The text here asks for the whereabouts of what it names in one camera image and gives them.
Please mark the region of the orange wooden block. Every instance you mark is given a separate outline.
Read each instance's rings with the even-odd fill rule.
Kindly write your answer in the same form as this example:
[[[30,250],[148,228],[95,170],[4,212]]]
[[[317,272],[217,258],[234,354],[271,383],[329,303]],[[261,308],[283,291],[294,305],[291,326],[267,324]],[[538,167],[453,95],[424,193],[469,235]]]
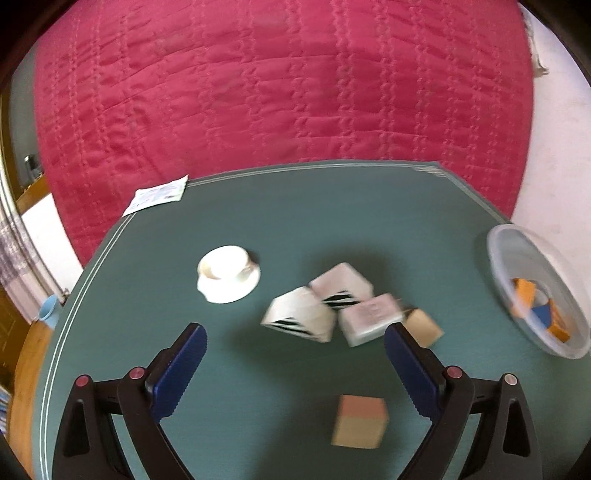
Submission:
[[[550,325],[547,330],[559,341],[562,343],[566,343],[570,340],[571,334],[565,323],[560,310],[558,309],[556,303],[550,299],[549,302],[550,308]]]

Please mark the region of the natural wooden cube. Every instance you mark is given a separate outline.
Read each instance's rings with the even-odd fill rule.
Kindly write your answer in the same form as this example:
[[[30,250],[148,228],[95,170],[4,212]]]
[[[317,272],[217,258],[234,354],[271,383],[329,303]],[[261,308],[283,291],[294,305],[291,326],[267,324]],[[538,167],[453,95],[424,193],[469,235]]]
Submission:
[[[422,348],[430,348],[444,335],[443,329],[419,308],[407,316],[404,325]]]

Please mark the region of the pink topped wooden cube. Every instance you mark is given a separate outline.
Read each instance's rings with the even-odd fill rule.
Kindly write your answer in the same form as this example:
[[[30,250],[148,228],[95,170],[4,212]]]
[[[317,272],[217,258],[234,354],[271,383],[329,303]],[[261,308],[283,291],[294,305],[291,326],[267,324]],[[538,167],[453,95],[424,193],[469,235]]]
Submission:
[[[390,417],[384,399],[342,395],[332,432],[332,445],[356,449],[380,447]]]

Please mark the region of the white power adapter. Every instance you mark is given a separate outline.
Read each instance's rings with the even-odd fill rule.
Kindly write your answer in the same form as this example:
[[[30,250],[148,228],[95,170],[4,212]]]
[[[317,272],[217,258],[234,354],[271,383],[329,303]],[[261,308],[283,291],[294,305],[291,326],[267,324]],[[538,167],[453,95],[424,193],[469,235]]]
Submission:
[[[397,300],[385,293],[339,311],[339,327],[349,347],[382,337],[388,326],[404,320]]]

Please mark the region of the white ceramic cup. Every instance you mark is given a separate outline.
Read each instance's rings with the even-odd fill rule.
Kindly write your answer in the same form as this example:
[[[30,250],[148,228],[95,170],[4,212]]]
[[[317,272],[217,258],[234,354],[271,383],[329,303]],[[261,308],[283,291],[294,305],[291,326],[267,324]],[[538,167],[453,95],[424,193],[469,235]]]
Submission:
[[[200,277],[213,280],[235,279],[252,271],[249,252],[237,245],[224,245],[207,252],[197,264]]]

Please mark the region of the striped white triangular block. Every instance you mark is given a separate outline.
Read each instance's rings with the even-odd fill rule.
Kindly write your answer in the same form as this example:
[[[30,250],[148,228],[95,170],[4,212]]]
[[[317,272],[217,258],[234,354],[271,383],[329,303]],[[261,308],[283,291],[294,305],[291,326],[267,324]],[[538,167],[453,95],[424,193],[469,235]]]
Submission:
[[[329,343],[337,314],[311,288],[298,287],[271,301],[260,325],[315,341]]]

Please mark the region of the orange wooden cube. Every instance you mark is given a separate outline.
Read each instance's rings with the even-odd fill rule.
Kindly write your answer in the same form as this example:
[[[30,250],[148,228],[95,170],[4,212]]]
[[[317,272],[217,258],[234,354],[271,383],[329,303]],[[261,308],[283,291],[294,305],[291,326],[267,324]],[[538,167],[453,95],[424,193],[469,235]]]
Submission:
[[[514,278],[512,280],[515,293],[510,313],[517,318],[525,318],[532,310],[537,292],[536,284],[528,279]]]

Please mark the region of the blue trash bin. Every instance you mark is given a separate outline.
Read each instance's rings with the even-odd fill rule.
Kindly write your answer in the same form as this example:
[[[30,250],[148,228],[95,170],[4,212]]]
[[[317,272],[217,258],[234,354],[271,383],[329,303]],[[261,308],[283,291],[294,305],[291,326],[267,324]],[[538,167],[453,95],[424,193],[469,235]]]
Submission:
[[[39,321],[54,330],[62,312],[62,304],[56,295],[49,296],[39,310]]]

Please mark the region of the blue wooden block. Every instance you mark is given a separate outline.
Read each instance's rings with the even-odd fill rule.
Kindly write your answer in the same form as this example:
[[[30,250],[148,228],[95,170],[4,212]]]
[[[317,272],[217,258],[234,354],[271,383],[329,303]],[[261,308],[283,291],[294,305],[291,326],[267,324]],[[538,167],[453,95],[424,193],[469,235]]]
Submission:
[[[552,308],[551,302],[548,301],[545,304],[537,305],[532,308],[532,312],[539,319],[543,327],[548,330],[552,325]]]

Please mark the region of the clear plastic bowl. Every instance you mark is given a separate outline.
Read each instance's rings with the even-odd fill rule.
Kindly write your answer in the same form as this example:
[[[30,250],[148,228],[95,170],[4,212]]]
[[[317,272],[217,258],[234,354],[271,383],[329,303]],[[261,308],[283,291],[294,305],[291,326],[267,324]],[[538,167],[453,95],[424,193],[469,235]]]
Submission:
[[[560,251],[513,223],[493,227],[487,253],[494,285],[513,322],[548,354],[590,353],[590,296]]]

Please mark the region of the white curtain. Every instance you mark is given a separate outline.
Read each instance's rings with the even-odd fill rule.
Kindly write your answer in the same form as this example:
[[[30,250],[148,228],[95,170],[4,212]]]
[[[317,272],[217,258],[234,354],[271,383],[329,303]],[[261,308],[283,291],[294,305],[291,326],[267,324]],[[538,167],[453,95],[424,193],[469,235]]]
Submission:
[[[64,299],[63,289],[32,243],[4,177],[1,177],[1,286],[28,322],[39,319],[41,306],[51,295]]]

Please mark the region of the white saucer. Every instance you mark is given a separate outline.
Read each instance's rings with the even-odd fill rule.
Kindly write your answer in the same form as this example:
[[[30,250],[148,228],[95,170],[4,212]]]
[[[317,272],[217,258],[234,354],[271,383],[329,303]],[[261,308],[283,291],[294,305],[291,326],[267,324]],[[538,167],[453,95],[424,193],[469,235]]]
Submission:
[[[225,278],[214,277],[204,263],[197,266],[197,290],[213,304],[228,304],[245,298],[256,289],[259,280],[259,265],[252,262],[235,277]]]

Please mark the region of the green table mat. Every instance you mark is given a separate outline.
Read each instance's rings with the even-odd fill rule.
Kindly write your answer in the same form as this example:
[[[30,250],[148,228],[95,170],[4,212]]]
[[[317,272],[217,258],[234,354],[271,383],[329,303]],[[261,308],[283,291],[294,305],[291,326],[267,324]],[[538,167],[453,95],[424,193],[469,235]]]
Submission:
[[[75,378],[148,364],[187,324],[207,352],[162,422],[197,479],[394,479],[424,438],[421,417],[382,341],[317,343],[260,325],[274,297],[346,262],[443,329],[444,364],[476,378],[514,373],[539,441],[543,475],[562,479],[590,438],[590,361],[549,355],[510,319],[486,249],[504,216],[429,164],[315,163],[190,182],[183,198],[120,219],[85,267],[52,335],[37,387],[36,476],[48,478]],[[197,264],[224,245],[259,265],[256,289],[213,304]],[[385,400],[377,449],[332,445],[342,395]]]

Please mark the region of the white paper slip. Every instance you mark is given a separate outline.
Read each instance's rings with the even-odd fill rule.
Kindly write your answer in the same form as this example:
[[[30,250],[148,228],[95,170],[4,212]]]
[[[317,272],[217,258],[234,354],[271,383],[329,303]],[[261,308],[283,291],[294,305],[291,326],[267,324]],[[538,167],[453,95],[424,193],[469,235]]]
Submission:
[[[129,205],[123,211],[122,217],[153,206],[180,201],[187,181],[188,176],[185,175],[165,184],[136,190]]]

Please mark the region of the red quilted bedspread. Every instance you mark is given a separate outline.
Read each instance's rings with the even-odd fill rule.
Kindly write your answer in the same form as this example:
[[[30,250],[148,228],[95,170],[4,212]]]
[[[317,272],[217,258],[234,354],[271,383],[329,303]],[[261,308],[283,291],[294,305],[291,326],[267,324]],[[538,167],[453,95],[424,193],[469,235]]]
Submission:
[[[33,95],[87,263],[136,190],[283,163],[437,161],[511,215],[533,73],[514,1],[79,1]]]

